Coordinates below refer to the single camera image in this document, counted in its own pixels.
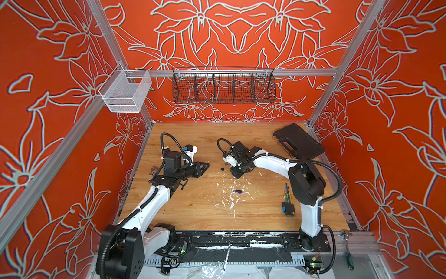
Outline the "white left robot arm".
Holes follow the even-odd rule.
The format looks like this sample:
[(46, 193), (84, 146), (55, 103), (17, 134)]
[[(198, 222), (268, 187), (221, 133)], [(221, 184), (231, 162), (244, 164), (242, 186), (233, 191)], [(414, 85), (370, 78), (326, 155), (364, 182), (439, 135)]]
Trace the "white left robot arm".
[(109, 224), (101, 234), (95, 268), (101, 279), (135, 279), (152, 255), (161, 257), (161, 270), (175, 268), (175, 261), (192, 248), (190, 239), (177, 236), (174, 225), (150, 225), (176, 190), (184, 189), (189, 179), (202, 177), (210, 165), (194, 160), (197, 146), (177, 144), (178, 150), (172, 151), (164, 137), (172, 135), (160, 135), (162, 163), (149, 180), (149, 192), (124, 220)]

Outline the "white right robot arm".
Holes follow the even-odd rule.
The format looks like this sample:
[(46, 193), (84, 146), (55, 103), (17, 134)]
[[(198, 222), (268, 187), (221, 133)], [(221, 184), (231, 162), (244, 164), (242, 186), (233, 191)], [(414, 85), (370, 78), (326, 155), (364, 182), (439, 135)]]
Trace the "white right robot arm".
[[(247, 149), (241, 142), (230, 145), (228, 151), (222, 152), (223, 161), (231, 165), (232, 175), (240, 179), (244, 174), (255, 168), (266, 169), (287, 178), (292, 193), (300, 203), (301, 225), (299, 228), (300, 247), (306, 252), (312, 252), (324, 240), (324, 229), (328, 229), (332, 238), (332, 258), (328, 266), (314, 267), (307, 265), (308, 274), (325, 274), (333, 267), (336, 259), (336, 242), (333, 230), (322, 224), (323, 204), (335, 200), (342, 192), (342, 180), (330, 166), (316, 160), (289, 159), (254, 147)], [(317, 166), (330, 171), (336, 179), (338, 188), (328, 197), (324, 197), (326, 182), (319, 174)]]

